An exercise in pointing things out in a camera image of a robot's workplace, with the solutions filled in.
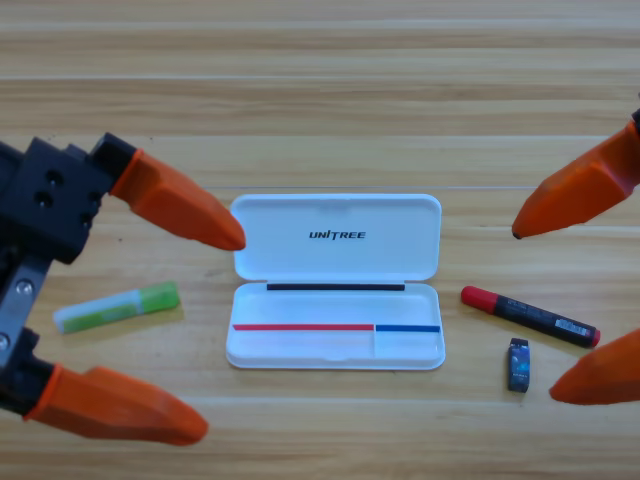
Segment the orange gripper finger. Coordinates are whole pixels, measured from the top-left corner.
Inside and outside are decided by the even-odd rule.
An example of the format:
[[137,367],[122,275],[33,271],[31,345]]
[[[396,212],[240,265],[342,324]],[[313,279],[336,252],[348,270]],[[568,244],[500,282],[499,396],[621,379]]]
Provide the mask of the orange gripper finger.
[[549,389],[552,399],[574,405],[639,400],[639,330],[582,357]]
[[546,178],[512,224],[517,239],[585,223],[627,199],[639,185],[639,120]]
[[157,386],[104,367],[77,373],[38,359],[1,372],[1,407],[91,439],[187,446],[208,432],[204,417]]

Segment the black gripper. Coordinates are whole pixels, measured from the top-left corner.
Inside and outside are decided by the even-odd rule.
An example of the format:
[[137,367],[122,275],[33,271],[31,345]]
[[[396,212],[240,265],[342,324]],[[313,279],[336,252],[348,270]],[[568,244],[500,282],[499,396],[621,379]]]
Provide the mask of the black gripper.
[[221,250],[246,246],[229,210],[191,178],[106,133],[93,150],[35,138],[21,152],[1,144],[1,368],[54,261],[72,263],[87,242],[103,196],[181,238]]

